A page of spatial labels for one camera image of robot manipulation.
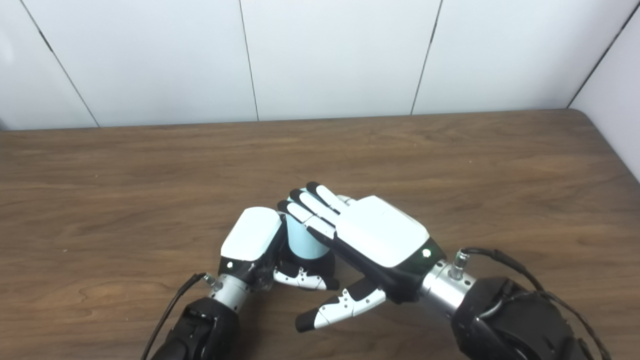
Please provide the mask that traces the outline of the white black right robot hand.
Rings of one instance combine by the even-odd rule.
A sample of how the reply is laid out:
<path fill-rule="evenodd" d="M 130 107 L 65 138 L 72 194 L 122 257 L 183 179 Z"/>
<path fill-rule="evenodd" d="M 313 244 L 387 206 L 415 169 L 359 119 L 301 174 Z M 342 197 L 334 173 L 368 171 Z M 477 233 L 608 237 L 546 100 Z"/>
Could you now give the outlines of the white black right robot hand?
<path fill-rule="evenodd" d="M 278 210 L 363 278 L 295 319 L 299 333 L 356 317 L 391 301 L 420 300 L 423 282 L 445 253 L 427 228 L 379 196 L 352 199 L 311 181 L 293 189 Z"/>

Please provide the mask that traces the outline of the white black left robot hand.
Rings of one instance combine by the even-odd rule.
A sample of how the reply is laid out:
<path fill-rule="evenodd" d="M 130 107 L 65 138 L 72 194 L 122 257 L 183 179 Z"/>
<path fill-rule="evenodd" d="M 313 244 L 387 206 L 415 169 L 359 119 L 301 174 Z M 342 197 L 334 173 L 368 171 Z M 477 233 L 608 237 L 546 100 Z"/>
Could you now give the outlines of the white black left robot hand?
<path fill-rule="evenodd" d="M 250 207 L 221 246 L 215 291 L 240 287 L 243 292 L 269 290 L 274 283 L 312 291 L 335 291 L 335 256 L 291 215 L 267 207 Z"/>

